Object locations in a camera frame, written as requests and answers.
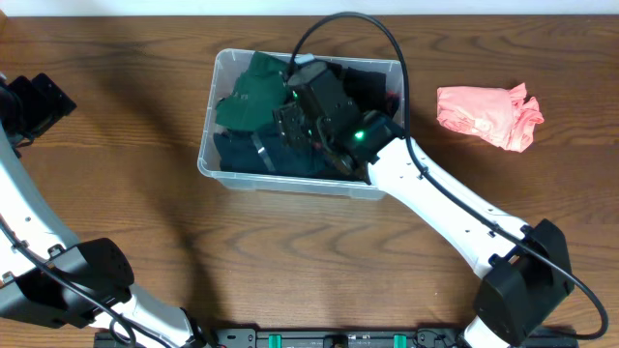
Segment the dark navy fleece garment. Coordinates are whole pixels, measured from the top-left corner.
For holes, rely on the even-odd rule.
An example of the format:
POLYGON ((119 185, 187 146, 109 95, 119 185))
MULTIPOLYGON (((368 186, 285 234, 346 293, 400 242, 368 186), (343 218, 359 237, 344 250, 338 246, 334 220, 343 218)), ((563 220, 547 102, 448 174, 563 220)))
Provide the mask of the dark navy fleece garment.
POLYGON ((213 136, 222 171, 311 179, 354 181, 335 169, 318 150, 283 143, 274 127, 226 130, 213 136))

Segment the dark green garment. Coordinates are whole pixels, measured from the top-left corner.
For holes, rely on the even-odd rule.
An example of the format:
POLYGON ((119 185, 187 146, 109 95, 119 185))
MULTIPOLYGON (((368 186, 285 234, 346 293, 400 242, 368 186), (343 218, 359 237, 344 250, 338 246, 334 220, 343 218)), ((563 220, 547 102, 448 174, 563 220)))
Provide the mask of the dark green garment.
POLYGON ((273 123, 273 110, 285 104, 287 64, 264 52, 254 52, 249 67, 236 79, 232 92, 216 106, 216 123, 232 131, 257 131, 273 123))

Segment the black garment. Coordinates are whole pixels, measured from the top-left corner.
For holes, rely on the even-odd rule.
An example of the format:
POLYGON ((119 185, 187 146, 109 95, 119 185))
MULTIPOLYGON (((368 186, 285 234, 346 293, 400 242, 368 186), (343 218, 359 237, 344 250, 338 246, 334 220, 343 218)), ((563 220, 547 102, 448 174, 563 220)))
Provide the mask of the black garment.
POLYGON ((330 62, 327 66, 362 112, 375 110, 394 118, 400 106, 400 95, 387 90, 385 73, 360 71, 330 62))

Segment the pink garment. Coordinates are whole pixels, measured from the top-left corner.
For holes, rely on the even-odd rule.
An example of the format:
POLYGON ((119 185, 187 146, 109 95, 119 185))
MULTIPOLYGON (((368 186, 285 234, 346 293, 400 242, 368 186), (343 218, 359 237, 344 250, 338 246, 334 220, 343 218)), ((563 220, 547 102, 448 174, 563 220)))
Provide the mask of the pink garment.
POLYGON ((478 136, 506 151, 521 153, 545 119, 526 85, 512 89, 450 86, 437 89, 437 121, 450 130, 478 136))

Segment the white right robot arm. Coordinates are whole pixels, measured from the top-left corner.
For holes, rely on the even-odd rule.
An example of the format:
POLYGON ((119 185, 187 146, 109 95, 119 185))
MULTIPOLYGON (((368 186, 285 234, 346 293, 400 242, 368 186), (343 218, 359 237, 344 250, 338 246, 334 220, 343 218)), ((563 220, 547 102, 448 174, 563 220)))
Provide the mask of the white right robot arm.
POLYGON ((520 346, 574 290, 563 232, 530 226, 488 202, 428 159, 403 128, 363 112, 322 61, 288 72, 292 99, 274 110, 285 144, 312 146, 338 170, 402 202, 445 238, 481 279, 470 347, 520 346))

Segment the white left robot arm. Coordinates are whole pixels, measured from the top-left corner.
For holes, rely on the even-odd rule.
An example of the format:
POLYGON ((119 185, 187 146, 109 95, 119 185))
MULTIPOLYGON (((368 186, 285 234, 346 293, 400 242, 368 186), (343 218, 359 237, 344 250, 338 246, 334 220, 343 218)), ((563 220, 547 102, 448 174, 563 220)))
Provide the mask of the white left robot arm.
POLYGON ((75 103, 44 73, 1 83, 1 315, 53 329, 107 331, 108 347, 214 347, 181 307, 134 282, 108 238, 81 241, 49 208, 19 150, 33 144, 75 103))

